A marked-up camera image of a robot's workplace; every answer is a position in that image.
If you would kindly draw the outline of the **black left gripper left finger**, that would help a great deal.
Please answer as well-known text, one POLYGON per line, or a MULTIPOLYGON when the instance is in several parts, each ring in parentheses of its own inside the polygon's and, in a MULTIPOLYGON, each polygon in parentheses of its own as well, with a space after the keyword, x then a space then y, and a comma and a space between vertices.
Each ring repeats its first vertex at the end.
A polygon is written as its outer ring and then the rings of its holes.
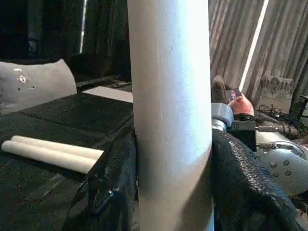
POLYGON ((123 130, 86 174, 72 200, 63 230, 131 230, 136 180, 135 133, 123 130))

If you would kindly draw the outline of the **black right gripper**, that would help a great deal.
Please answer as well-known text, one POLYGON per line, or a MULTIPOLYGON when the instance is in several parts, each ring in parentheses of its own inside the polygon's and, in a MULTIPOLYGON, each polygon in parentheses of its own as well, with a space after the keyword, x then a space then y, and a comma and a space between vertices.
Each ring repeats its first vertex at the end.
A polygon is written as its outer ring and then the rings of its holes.
POLYGON ((253 115, 235 115, 231 126, 231 135, 255 151, 257 149, 256 126, 256 119, 253 115))

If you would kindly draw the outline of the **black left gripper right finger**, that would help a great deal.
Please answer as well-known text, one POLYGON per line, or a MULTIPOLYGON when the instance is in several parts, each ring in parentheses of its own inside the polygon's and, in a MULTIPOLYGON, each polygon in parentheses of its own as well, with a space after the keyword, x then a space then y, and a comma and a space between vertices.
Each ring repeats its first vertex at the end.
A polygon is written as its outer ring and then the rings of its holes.
POLYGON ((232 135, 212 131, 212 190, 220 231, 306 231, 295 206, 256 154, 232 135))

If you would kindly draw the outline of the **pale bystander hand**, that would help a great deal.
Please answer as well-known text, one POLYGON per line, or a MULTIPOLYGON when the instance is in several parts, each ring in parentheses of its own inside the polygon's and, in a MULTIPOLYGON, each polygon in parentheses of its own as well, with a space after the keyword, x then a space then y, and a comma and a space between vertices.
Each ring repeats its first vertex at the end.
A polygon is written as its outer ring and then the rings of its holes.
POLYGON ((243 94, 232 100, 228 105, 232 109, 234 115, 255 115, 253 105, 243 94))

